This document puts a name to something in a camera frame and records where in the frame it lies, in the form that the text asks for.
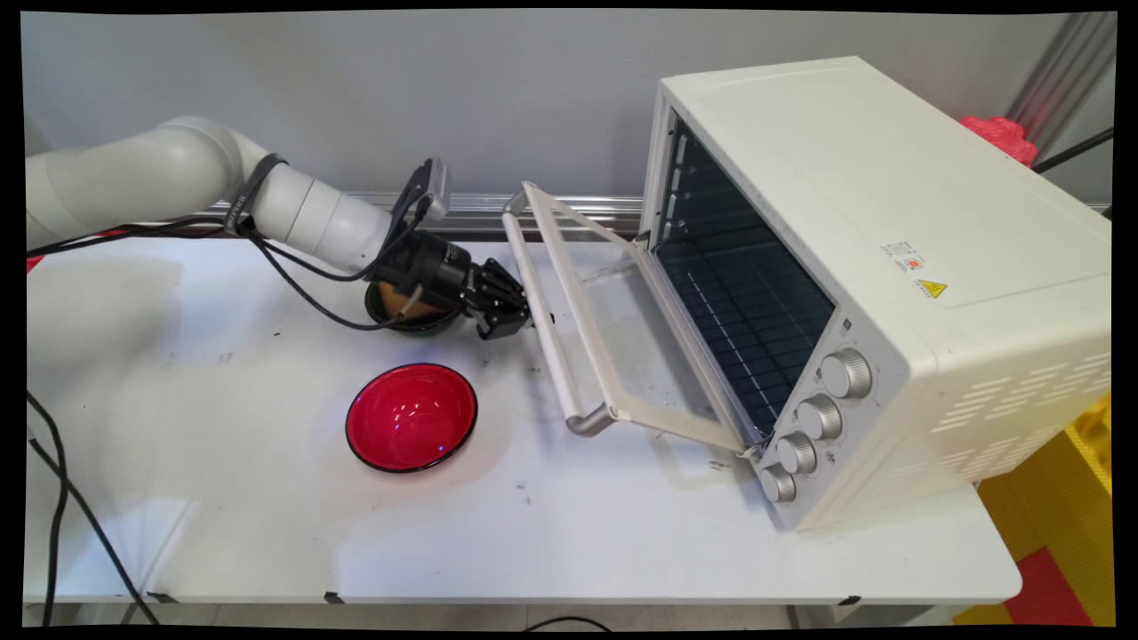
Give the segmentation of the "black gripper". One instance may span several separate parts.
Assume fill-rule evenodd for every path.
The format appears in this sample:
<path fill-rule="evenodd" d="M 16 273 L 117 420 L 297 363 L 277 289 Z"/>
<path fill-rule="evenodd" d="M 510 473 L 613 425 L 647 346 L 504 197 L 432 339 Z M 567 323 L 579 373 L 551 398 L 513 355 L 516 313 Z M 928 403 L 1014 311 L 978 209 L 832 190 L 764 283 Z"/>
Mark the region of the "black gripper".
<path fill-rule="evenodd" d="M 476 266 L 457 244 L 409 229 L 387 239 L 369 266 L 366 312 L 473 315 L 480 340 L 505 339 L 533 323 L 523 285 L 497 260 Z"/>

